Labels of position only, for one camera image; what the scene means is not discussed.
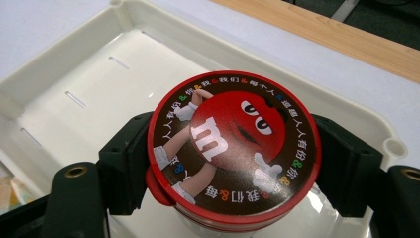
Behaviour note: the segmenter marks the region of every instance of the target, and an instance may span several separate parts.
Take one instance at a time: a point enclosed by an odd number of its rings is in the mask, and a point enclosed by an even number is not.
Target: cartoon face
[[[255,153],[269,163],[285,138],[283,117],[264,98],[249,92],[216,94],[195,111],[190,140],[211,164],[227,170],[256,168]]]

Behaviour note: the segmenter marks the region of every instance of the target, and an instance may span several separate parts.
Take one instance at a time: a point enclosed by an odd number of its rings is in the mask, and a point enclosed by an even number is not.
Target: red rim
[[[294,100],[296,104],[300,106],[300,109],[304,112],[305,117],[307,118],[310,128],[312,130],[313,136],[314,136],[314,144],[315,144],[315,163],[312,166],[312,170],[310,173],[309,178],[307,179],[305,185],[292,196],[288,201],[286,201],[282,206],[279,206],[271,211],[267,211],[262,214],[257,215],[249,215],[249,216],[233,216],[233,215],[223,215],[223,214],[217,214],[215,212],[211,212],[208,210],[205,210],[199,206],[193,205],[186,201],[183,197],[178,195],[176,191],[174,191],[171,187],[171,184],[166,179],[165,175],[162,173],[162,171],[159,169],[158,164],[156,162],[155,154],[154,154],[154,145],[152,141],[154,140],[154,128],[157,123],[158,119],[158,113],[155,113],[151,119],[149,132],[148,132],[148,154],[151,162],[152,170],[157,178],[157,181],[159,182],[160,186],[164,189],[164,191],[173,198],[173,200],[178,203],[180,206],[191,212],[192,214],[202,217],[204,220],[211,221],[212,223],[219,223],[219,224],[226,224],[226,225],[258,225],[259,223],[262,225],[262,227],[267,226],[268,222],[274,222],[278,219],[278,217],[281,217],[282,215],[289,212],[296,204],[298,204],[308,193],[308,191],[313,186],[316,177],[318,176],[320,165],[321,165],[321,141],[319,138],[318,130],[315,124],[315,121],[313,120],[311,114],[306,109],[306,107],[298,100],[294,94],[292,94],[289,90],[284,88],[283,86],[279,85],[278,83],[265,78],[263,76],[244,72],[244,71],[236,71],[236,70],[223,70],[223,71],[213,71],[213,72],[207,72],[203,73],[197,76],[194,76],[192,78],[189,78],[179,84],[176,88],[174,88],[172,91],[170,91],[163,100],[159,103],[157,106],[156,112],[160,112],[167,100],[170,96],[172,96],[173,93],[175,93],[178,88],[188,84],[191,81],[194,81],[198,78],[201,78],[206,75],[219,75],[219,74],[226,74],[226,73],[236,73],[241,75],[248,75],[255,78],[258,78],[262,81],[268,82],[272,85],[275,85],[277,88],[281,89],[282,92],[286,93],[290,98]]]

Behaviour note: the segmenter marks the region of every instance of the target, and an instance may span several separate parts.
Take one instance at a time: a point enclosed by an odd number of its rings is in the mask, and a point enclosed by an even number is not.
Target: cartoon arm
[[[254,170],[253,185],[265,192],[274,192],[277,187],[277,176],[283,170],[281,165],[270,166],[262,154],[255,153],[254,161],[259,166]]]
[[[198,106],[203,102],[203,98],[208,99],[212,97],[213,94],[210,92],[203,90],[203,89],[197,89],[192,93],[191,101],[188,103],[188,105],[180,108],[175,107],[174,113],[176,117],[181,121],[189,121],[192,118],[192,115],[194,114],[195,110],[197,110]]]

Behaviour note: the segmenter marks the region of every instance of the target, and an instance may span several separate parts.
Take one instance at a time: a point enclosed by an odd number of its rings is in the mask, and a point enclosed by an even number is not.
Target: cartoon eye
[[[258,117],[256,120],[256,127],[259,132],[264,135],[271,135],[272,131],[271,128],[268,126],[266,121],[262,117]]]
[[[241,103],[241,108],[248,115],[251,115],[251,116],[258,116],[259,115],[259,112],[256,110],[256,108],[253,105],[251,105],[248,101],[243,101]]]

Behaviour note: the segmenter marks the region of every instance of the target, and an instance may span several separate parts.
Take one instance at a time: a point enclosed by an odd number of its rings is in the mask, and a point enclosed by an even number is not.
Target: white tabletop
[[[397,163],[420,168],[418,83],[207,0],[150,1],[238,47],[380,113],[408,148],[408,156]],[[107,5],[107,0],[1,1],[0,78],[5,78]]]

